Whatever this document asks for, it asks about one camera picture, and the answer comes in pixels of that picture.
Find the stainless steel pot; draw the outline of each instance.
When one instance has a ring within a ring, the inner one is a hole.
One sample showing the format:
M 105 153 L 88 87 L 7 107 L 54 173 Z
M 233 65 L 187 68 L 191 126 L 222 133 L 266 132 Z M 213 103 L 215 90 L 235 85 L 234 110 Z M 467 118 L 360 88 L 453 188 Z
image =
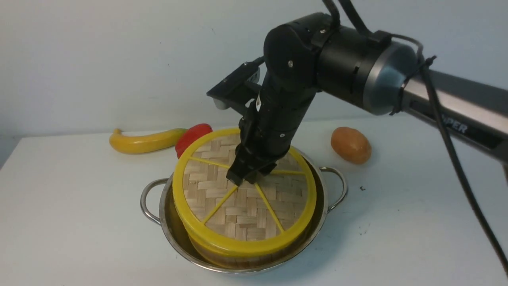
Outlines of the stainless steel pot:
M 314 238 L 321 230 L 321 227 L 325 222 L 326 215 L 329 212 L 331 212 L 336 206 L 338 206 L 338 204 L 342 200 L 344 200 L 345 196 L 347 195 L 347 182 L 345 180 L 344 175 L 339 170 L 330 167 L 317 168 L 312 163 L 310 163 L 309 159 L 305 155 L 302 154 L 302 156 L 303 158 L 305 158 L 307 164 L 310 166 L 317 184 L 316 190 L 318 199 L 314 215 L 309 223 L 310 229 L 307 232 L 306 237 L 302 242 L 302 244 L 300 244 L 286 256 L 281 257 L 280 259 L 272 261 L 268 264 L 254 268 L 233 269 L 233 268 L 224 268 L 218 265 L 211 264 L 207 262 L 204 258 L 202 258 L 201 255 L 197 253 L 192 243 L 190 242 L 187 235 L 187 231 L 185 230 L 185 227 L 183 226 L 183 223 L 180 220 L 178 213 L 176 212 L 172 190 L 173 175 L 171 175 L 171 177 L 169 178 L 155 180 L 145 187 L 143 193 L 141 194 L 141 202 L 140 202 L 141 210 L 148 219 L 159 224 L 162 227 L 164 235 L 166 235 L 166 238 L 168 239 L 169 243 L 182 257 L 184 257 L 185 259 L 187 259 L 188 261 L 194 263 L 199 267 L 215 272 L 230 274 L 254 273 L 266 271 L 268 269 L 273 269 L 287 262 L 291 258 L 295 257 L 297 254 L 299 254 L 301 251 L 303 251 L 314 240 Z M 340 197 L 331 205 L 328 205 L 328 193 L 321 172 L 330 172 L 336 174 L 342 181 L 342 193 Z M 165 186 L 162 191 L 161 200 L 159 204 L 159 217 L 156 217 L 146 207 L 146 196 L 153 187 L 164 184 Z

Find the black cable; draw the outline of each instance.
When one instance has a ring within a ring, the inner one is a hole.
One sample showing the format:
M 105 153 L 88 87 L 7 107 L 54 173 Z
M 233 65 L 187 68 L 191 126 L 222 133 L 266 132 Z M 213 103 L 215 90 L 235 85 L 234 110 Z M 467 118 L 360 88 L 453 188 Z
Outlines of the black cable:
M 332 16 L 332 23 L 330 24 L 331 28 L 336 28 L 340 25 L 340 15 L 339 15 L 339 9 L 333 2 L 333 0 L 322 0 L 323 4 L 325 4 L 326 9 L 328 9 L 328 12 L 330 12 L 330 15 Z
M 392 35 L 392 37 L 406 40 L 408 42 L 415 44 L 418 47 L 418 50 L 417 50 L 418 62 L 419 62 L 419 64 L 424 63 L 425 59 L 423 57 L 422 43 L 420 43 L 419 41 L 417 41 L 415 39 L 412 39 L 412 38 L 406 37 L 406 36 L 402 36 L 402 35 Z M 429 66 L 426 64 L 423 64 L 420 68 L 420 73 L 422 76 L 422 80 L 425 84 L 425 88 L 427 90 L 427 95 L 429 96 L 430 106 L 434 112 L 434 117 L 436 120 L 437 128 L 439 129 L 439 131 L 441 133 L 441 136 L 444 141 L 444 145 L 446 146 L 446 149 L 447 149 L 450 159 L 452 161 L 453 168 L 455 169 L 455 173 L 457 174 L 457 177 L 458 177 L 459 182 L 462 186 L 462 189 L 464 190 L 464 194 L 466 195 L 467 201 L 469 202 L 469 205 L 473 209 L 474 215 L 477 217 L 478 222 L 480 223 L 480 226 L 482 227 L 485 235 L 489 239 L 489 242 L 492 245 L 492 248 L 494 248 L 494 251 L 496 252 L 497 257 L 499 258 L 499 261 L 501 262 L 501 265 L 504 269 L 505 274 L 508 276 L 508 260 L 506 259 L 506 255 L 504 254 L 501 245 L 497 241 L 497 238 L 496 238 L 494 232 L 490 228 L 489 223 L 487 222 L 485 216 L 482 213 L 482 210 L 480 209 L 480 206 L 478 205 L 476 198 L 474 197 L 473 191 L 471 189 L 471 186 L 469 185 L 466 174 L 464 173 L 464 170 L 462 169 L 462 166 L 460 164 L 460 160 L 457 156 L 457 152 L 455 151 L 455 147 L 453 145 L 450 134 L 448 133 L 448 129 L 446 128 L 445 123 L 443 122 L 442 111 L 441 111 L 442 106 L 439 102 L 439 98 L 437 97 L 436 88 L 434 87 L 434 84 L 432 83 L 432 79 L 430 78 Z
M 362 18 L 356 11 L 355 6 L 353 6 L 353 3 L 351 3 L 351 0 L 339 0 L 339 3 L 342 6 L 344 13 L 346 13 L 346 16 L 351 21 L 351 24 L 353 24 L 355 29 L 361 35 L 365 37 L 369 37 L 370 35 L 372 35 L 372 32 L 367 28 L 367 26 L 363 22 Z

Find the woven bamboo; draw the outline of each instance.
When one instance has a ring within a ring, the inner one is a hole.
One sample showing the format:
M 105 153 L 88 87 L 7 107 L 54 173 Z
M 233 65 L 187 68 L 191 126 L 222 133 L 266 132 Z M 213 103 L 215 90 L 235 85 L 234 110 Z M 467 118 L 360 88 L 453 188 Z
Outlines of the woven bamboo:
M 257 185 L 236 187 L 226 172 L 239 143 L 233 134 L 199 147 L 185 167 L 184 196 L 193 214 L 218 234 L 242 241 L 273 238 L 300 218 L 307 202 L 306 178 L 287 154 Z

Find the pot handle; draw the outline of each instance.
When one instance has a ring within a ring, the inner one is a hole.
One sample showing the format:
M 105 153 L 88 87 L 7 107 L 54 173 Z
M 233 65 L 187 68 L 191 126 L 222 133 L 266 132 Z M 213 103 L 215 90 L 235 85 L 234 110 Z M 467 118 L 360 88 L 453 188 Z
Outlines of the pot handle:
M 143 211 L 143 214 L 149 220 L 155 222 L 158 225 L 161 224 L 161 220 L 158 217 L 156 217 L 154 214 L 152 214 L 146 207 L 146 196 L 148 195 L 148 192 L 151 191 L 154 187 L 159 186 L 159 185 L 164 185 L 168 182 L 168 180 L 169 180 L 169 178 L 155 180 L 155 181 L 151 182 L 150 184 L 148 184 L 145 187 L 145 189 L 143 190 L 143 192 L 141 193 L 140 205 L 141 205 L 141 210 Z
M 346 178 L 344 177 L 344 175 L 337 169 L 335 168 L 331 168 L 331 167 L 321 167 L 319 168 L 319 170 L 321 172 L 329 172 L 329 173 L 334 173 L 336 174 L 340 180 L 342 181 L 342 194 L 340 194 L 340 197 L 333 203 L 331 204 L 329 207 L 328 207 L 328 210 L 327 210 L 327 213 L 330 213 L 333 209 L 335 209 L 341 201 L 344 200 L 344 198 L 346 197 L 347 195 L 347 182 L 346 182 Z

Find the white table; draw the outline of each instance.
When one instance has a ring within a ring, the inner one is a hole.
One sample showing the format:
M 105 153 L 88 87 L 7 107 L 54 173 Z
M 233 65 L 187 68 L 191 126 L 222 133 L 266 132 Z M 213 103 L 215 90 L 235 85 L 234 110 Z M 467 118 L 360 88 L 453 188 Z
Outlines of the white table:
M 370 139 L 367 165 L 333 153 L 330 134 L 339 126 Z M 415 119 L 302 124 L 293 145 L 316 165 L 342 170 L 350 193 L 300 255 L 247 277 L 187 262 L 141 213 L 142 189 L 172 173 L 174 150 L 124 155 L 111 149 L 108 137 L 21 140 L 0 170 L 1 285 L 508 285 L 438 132 Z M 508 188 L 500 165 L 463 144 L 457 149 L 508 250 Z M 340 189 L 333 175 L 325 178 L 332 192 Z M 154 212 L 161 189 L 149 194 Z

